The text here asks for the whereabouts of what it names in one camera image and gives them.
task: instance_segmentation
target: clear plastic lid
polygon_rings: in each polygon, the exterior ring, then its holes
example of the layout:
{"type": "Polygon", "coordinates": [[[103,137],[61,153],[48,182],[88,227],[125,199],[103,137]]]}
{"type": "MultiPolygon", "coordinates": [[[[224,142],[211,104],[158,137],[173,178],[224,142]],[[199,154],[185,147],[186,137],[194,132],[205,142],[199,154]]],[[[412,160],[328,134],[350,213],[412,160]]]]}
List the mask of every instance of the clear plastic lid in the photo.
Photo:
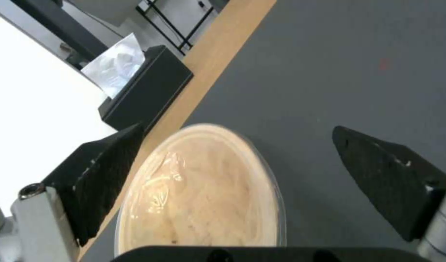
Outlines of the clear plastic lid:
{"type": "Polygon", "coordinates": [[[241,136],[198,124],[143,162],[120,209],[115,255],[150,245],[285,244],[284,204],[265,161],[241,136]]]}

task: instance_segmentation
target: black box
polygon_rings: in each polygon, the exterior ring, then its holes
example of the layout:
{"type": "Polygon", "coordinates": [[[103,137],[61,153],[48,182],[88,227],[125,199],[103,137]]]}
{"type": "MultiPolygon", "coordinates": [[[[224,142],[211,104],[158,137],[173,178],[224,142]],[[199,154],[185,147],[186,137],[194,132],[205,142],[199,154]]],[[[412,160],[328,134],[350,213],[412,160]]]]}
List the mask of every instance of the black box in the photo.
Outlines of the black box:
{"type": "Polygon", "coordinates": [[[116,130],[142,122],[148,132],[193,77],[165,46],[149,48],[145,59],[115,98],[99,107],[101,119],[116,130]]]}

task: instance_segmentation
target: white wall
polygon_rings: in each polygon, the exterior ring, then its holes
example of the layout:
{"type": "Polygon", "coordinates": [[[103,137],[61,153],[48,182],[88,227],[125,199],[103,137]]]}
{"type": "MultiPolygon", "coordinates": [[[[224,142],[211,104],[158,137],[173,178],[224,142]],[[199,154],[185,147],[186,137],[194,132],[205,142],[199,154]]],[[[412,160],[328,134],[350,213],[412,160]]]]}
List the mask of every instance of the white wall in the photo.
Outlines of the white wall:
{"type": "Polygon", "coordinates": [[[0,207],[40,182],[78,146],[115,130],[106,95],[78,70],[0,17],[0,207]]]}

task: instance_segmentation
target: gray table surface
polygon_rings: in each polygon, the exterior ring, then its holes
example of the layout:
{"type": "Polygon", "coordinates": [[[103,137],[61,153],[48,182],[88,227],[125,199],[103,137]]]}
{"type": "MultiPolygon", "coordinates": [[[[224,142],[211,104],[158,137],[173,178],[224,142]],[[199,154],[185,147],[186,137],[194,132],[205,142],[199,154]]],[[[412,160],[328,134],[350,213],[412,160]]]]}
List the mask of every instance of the gray table surface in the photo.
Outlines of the gray table surface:
{"type": "MultiPolygon", "coordinates": [[[[331,134],[342,125],[405,144],[446,172],[446,0],[278,0],[186,124],[201,122],[264,156],[289,246],[414,250],[355,185],[331,134]]],[[[112,232],[85,261],[111,259],[95,254],[110,253],[112,232]]]]}

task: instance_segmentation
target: plastic container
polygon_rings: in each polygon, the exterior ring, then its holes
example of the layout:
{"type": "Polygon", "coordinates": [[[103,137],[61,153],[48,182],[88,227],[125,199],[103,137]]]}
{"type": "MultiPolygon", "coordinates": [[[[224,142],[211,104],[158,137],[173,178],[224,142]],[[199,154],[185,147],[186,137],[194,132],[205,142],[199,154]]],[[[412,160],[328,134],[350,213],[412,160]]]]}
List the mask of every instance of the plastic container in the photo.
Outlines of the plastic container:
{"type": "Polygon", "coordinates": [[[278,184],[247,139],[197,124],[148,156],[121,206],[114,253],[150,245],[286,245],[278,184]]]}

